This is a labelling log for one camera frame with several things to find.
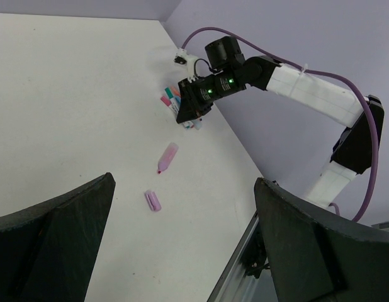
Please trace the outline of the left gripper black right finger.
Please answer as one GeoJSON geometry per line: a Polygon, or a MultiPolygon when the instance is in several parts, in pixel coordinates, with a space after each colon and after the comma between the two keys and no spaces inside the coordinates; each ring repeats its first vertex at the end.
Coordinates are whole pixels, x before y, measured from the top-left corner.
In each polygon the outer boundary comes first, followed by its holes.
{"type": "Polygon", "coordinates": [[[389,301],[389,232],[258,178],[256,209],[279,301],[389,301]]]}

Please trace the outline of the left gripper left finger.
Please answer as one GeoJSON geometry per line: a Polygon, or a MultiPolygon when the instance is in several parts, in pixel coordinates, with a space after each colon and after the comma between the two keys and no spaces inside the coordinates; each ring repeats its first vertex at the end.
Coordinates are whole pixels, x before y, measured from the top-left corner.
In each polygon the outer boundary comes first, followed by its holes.
{"type": "Polygon", "coordinates": [[[0,301],[84,301],[114,191],[106,173],[0,217],[0,301]]]}

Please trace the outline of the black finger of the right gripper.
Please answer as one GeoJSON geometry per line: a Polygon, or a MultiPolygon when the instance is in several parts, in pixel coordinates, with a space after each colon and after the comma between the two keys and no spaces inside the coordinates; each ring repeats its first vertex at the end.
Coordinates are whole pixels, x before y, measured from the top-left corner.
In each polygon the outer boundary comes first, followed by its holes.
{"type": "Polygon", "coordinates": [[[196,120],[211,110],[213,101],[195,83],[183,79],[178,82],[178,88],[181,94],[181,102],[176,117],[177,123],[196,120]]]}

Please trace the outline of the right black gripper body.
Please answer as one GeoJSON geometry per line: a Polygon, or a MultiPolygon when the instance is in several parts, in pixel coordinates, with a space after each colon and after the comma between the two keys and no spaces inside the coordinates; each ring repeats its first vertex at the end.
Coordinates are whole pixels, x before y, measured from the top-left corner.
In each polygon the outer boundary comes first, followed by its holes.
{"type": "Polygon", "coordinates": [[[181,101],[192,110],[208,110],[214,101],[230,96],[245,89],[233,74],[208,75],[190,82],[188,79],[178,83],[181,101]]]}

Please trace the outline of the white thin pen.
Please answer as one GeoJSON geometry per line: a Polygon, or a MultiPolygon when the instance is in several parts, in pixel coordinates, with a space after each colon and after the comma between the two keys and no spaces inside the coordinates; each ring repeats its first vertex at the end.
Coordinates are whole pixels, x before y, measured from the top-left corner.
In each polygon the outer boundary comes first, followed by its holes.
{"type": "Polygon", "coordinates": [[[165,96],[162,96],[160,100],[177,116],[179,109],[175,106],[175,104],[170,100],[167,99],[165,96]]]}

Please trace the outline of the light blue highlighter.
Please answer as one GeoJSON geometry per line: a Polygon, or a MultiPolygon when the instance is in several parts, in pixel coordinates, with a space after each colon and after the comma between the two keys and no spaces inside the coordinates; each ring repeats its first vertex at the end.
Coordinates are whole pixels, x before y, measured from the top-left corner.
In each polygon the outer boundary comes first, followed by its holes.
{"type": "Polygon", "coordinates": [[[202,119],[186,121],[183,122],[182,125],[184,126],[185,129],[200,130],[202,127],[202,119]]]}

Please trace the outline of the pink highlighter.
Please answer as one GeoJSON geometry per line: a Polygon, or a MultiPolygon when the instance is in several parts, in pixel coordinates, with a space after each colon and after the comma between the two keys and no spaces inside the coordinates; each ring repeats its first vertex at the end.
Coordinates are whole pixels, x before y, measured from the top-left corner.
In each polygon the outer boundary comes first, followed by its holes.
{"type": "Polygon", "coordinates": [[[179,150],[179,146],[173,142],[171,142],[167,146],[167,148],[165,149],[164,153],[162,154],[162,156],[160,157],[157,163],[158,174],[168,169],[178,150],[179,150]]]}

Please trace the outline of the purple marker cap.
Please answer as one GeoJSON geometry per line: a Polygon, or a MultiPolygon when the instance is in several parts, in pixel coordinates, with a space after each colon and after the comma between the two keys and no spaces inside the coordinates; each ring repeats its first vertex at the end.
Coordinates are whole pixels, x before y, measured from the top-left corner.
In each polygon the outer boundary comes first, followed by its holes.
{"type": "Polygon", "coordinates": [[[144,196],[151,211],[158,212],[162,209],[159,199],[154,191],[147,190],[144,192],[144,196]]]}

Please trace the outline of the orange pen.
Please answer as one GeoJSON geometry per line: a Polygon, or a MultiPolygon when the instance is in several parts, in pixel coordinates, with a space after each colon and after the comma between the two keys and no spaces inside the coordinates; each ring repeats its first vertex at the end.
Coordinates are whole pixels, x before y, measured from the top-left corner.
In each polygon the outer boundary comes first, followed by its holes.
{"type": "Polygon", "coordinates": [[[174,86],[170,86],[169,88],[170,88],[171,92],[173,93],[173,95],[181,97],[181,94],[178,91],[178,89],[176,89],[174,86]]]}

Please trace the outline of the teal thin pen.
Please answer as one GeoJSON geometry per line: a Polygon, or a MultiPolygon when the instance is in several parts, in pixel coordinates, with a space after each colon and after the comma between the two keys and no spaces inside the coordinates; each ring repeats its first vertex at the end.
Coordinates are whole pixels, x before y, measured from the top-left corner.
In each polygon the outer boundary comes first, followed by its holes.
{"type": "Polygon", "coordinates": [[[166,92],[168,98],[175,98],[175,97],[178,97],[178,96],[173,95],[173,93],[171,92],[171,90],[170,90],[169,87],[166,87],[164,90],[165,90],[165,92],[166,92]]]}

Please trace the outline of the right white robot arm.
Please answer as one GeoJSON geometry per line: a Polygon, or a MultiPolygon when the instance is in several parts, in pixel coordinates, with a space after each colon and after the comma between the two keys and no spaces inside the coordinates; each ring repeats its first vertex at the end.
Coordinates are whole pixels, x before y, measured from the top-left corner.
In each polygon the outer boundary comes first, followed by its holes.
{"type": "Polygon", "coordinates": [[[181,94],[178,123],[200,118],[211,110],[216,100],[252,86],[297,101],[345,127],[304,200],[327,208],[358,174],[371,167],[369,122],[354,92],[287,67],[267,55],[245,59],[237,39],[232,36],[211,42],[205,51],[211,71],[206,77],[197,75],[195,65],[199,58],[185,49],[180,48],[174,58],[188,73],[178,83],[181,94]]]}

